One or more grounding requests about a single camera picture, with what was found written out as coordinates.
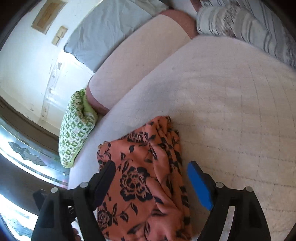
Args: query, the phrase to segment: black flower print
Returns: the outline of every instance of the black flower print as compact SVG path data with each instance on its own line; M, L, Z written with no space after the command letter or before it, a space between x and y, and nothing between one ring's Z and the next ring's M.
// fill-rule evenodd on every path
M103 207L98 210L98 225L101 231L112 225L113 218L112 214L107 210L106 202L104 202L102 206Z
M150 190L145 184L145 180L149 177L149 173L143 167L130 167L128 171L123 172L120 179L121 196L125 201L139 199L141 202L151 200L153 198Z

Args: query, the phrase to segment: wooden frame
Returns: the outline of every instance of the wooden frame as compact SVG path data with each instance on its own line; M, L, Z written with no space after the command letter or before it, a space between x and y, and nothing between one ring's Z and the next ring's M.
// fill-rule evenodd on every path
M43 34L46 34L52 22L55 20L65 4L66 3L61 0L47 0L31 27Z

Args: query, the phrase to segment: wrinkled fabric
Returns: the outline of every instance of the wrinkled fabric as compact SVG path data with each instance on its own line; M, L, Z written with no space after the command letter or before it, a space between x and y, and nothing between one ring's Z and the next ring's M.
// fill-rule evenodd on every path
M109 240L190 240L181 147L169 117L156 117L97 153L100 170L112 160L116 174L98 207L98 225Z

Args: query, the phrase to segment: gray striped fabric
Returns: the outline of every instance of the gray striped fabric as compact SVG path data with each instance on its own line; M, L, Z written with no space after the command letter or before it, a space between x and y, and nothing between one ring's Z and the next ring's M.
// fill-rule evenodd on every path
M296 68L296 42L260 0L201 1L197 31L236 37Z

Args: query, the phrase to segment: light switch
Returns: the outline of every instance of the light switch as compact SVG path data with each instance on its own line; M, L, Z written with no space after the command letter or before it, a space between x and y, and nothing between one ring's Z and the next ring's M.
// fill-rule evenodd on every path
M67 28L65 28L64 26L61 26L57 32L57 34L55 35L52 44L53 45L58 45L59 41L61 38L63 38L66 34L66 32L68 31Z

